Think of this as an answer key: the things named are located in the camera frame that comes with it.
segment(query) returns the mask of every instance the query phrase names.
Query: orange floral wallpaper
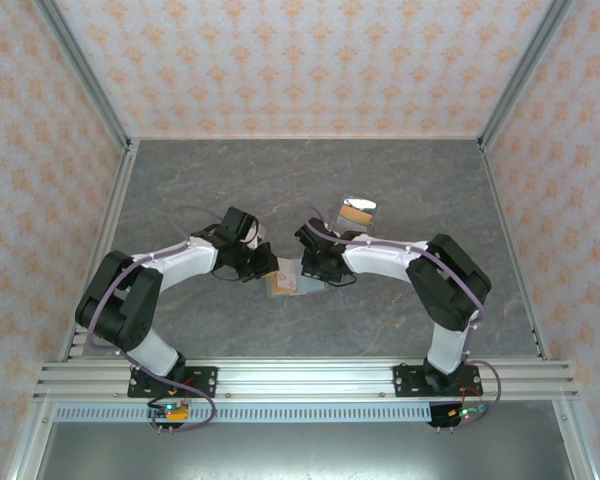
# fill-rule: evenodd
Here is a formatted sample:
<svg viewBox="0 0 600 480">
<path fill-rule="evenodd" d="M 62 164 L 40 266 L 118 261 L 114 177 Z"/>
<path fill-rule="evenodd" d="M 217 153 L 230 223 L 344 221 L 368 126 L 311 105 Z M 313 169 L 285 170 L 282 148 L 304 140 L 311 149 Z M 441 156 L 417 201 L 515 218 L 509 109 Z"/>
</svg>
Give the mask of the orange floral wallpaper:
<svg viewBox="0 0 600 480">
<path fill-rule="evenodd" d="M 477 137 L 550 3 L 59 1 L 149 137 Z"/>
<path fill-rule="evenodd" d="M 600 0 L 572 7 L 488 153 L 551 353 L 575 360 L 600 449 Z"/>
<path fill-rule="evenodd" d="M 0 479 L 72 319 L 119 152 L 31 0 L 0 0 Z"/>
</svg>

